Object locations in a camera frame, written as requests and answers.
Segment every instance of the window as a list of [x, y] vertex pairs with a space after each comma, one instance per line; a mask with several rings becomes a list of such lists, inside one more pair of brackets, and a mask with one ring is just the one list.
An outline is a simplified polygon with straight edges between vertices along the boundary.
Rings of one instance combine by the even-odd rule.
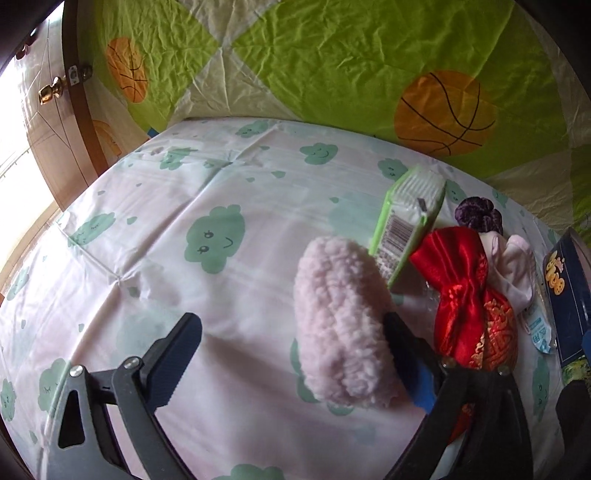
[[15, 263], [15, 248], [37, 233], [31, 227], [54, 205], [27, 140], [19, 80], [13, 60], [0, 76], [0, 287], [14, 266], [8, 261]]

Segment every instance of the pink fabric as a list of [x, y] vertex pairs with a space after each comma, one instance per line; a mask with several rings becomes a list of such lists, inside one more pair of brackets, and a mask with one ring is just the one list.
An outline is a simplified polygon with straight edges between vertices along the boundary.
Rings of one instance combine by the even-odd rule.
[[382, 329], [394, 306], [365, 248], [338, 237], [310, 242], [294, 307], [301, 369], [318, 400], [368, 406], [397, 396], [402, 386]]

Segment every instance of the purple hair tie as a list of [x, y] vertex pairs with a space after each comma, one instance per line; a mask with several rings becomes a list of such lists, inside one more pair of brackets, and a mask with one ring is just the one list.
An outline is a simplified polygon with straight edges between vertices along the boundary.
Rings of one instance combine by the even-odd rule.
[[495, 205], [484, 197], [468, 197], [456, 208], [456, 222], [479, 233], [503, 234], [503, 218]]

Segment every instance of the red silk pouch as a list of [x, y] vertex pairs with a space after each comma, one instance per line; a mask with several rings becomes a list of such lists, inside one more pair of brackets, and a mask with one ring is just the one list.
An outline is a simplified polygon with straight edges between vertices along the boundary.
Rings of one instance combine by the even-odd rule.
[[[493, 370], [517, 361], [517, 326], [513, 309], [486, 285], [488, 261], [475, 230], [457, 226], [427, 235], [410, 257], [425, 280], [440, 293], [434, 348], [463, 367]], [[464, 406], [451, 441], [469, 425]]]

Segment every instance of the green quilt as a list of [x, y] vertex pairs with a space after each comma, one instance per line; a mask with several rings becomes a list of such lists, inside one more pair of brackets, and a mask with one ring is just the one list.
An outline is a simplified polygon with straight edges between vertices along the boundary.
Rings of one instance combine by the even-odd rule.
[[441, 158], [591, 243], [591, 102], [512, 0], [91, 8], [80, 51], [113, 160], [187, 117], [301, 120]]

